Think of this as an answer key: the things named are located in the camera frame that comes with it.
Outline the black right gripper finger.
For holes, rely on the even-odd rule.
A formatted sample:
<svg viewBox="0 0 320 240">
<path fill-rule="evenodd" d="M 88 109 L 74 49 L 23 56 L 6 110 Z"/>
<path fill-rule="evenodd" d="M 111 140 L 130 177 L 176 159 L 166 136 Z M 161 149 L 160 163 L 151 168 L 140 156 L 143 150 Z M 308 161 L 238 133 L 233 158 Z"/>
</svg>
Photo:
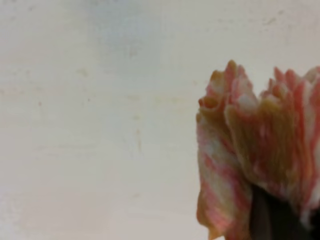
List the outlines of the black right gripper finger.
<svg viewBox="0 0 320 240">
<path fill-rule="evenodd" d="M 311 240 L 290 205 L 253 186 L 249 233 L 253 240 Z"/>
</svg>

